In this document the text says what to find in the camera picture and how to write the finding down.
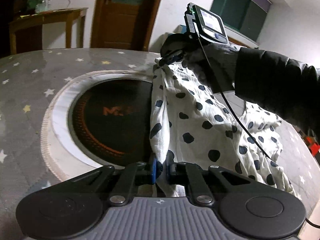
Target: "black cable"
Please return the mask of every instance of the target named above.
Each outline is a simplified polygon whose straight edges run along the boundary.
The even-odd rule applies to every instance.
[[[306,222],[307,222],[309,225],[313,226],[314,228],[319,228],[319,229],[320,229],[320,226],[318,226],[318,225],[316,225],[316,224],[314,224],[314,223],[310,222],[310,220],[309,220],[309,219],[307,219],[307,218],[306,218]]]
[[[214,75],[214,72],[213,72],[213,70],[212,70],[212,68],[211,68],[211,64],[210,64],[210,62],[209,62],[209,59],[208,59],[208,57],[207,57],[207,54],[205,53],[204,48],[203,48],[203,46],[202,46],[202,43],[201,43],[201,41],[200,41],[200,37],[198,37],[198,41],[199,41],[199,43],[200,43],[201,49],[202,49],[202,51],[203,51],[203,53],[204,53],[204,56],[205,56],[205,58],[206,58],[206,60],[207,60],[207,62],[208,62],[209,68],[210,68],[210,70],[211,70],[212,73],[213,73],[212,76],[213,76],[213,78],[215,79],[215,81],[216,81],[216,83],[217,83],[217,85],[218,85],[218,88],[219,88],[219,90],[220,90],[220,94],[221,94],[223,100],[225,101],[225,103],[227,104],[227,106],[229,107],[232,115],[233,115],[234,118],[237,120],[237,122],[238,122],[239,125],[242,127],[242,129],[250,136],[250,138],[251,138],[251,139],[254,141],[254,143],[258,146],[258,148],[262,151],[263,155],[265,155],[265,156],[268,157],[270,160],[272,160],[272,159],[268,156],[268,154],[264,151],[264,149],[262,149],[262,147],[260,146],[260,144],[257,143],[256,139],[251,135],[251,133],[246,129],[246,127],[244,127],[244,125],[240,122],[239,118],[236,116],[236,114],[235,114],[235,112],[233,111],[232,107],[230,106],[228,100],[226,99],[225,95],[223,94],[223,91],[222,91],[222,89],[221,89],[221,87],[220,87],[219,82],[217,81],[216,76]]]

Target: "wooden door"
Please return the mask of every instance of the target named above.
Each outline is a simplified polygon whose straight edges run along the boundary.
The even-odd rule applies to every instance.
[[[152,12],[155,4],[157,11],[160,0],[103,0],[100,8],[98,2],[92,47],[142,50],[150,21],[154,23],[156,16]]]

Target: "device screen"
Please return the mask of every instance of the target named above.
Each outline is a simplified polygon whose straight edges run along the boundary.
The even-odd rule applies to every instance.
[[[211,14],[208,14],[207,12],[203,11],[203,10],[200,10],[201,11],[201,14],[202,14],[202,18],[203,18],[203,21],[204,21],[204,24],[221,33],[222,34],[222,30],[221,30],[221,27],[220,27],[220,24],[219,24],[219,21],[216,17],[214,17],[213,15]]]

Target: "white fabric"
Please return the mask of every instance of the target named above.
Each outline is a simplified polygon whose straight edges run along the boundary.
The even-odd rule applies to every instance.
[[[216,164],[296,195],[283,168],[276,164],[282,144],[274,129],[281,119],[247,102],[240,120],[272,161],[248,140],[231,112],[199,83],[191,70],[181,64],[155,70],[150,142],[161,163],[170,150],[175,162],[196,163],[206,170]],[[157,183],[167,196],[185,194],[182,186],[166,183],[165,165]]]

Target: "black jacket sleeve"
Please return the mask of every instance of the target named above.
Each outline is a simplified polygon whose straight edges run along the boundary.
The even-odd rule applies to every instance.
[[[320,139],[320,70],[281,54],[241,48],[235,74],[238,97],[278,114]]]

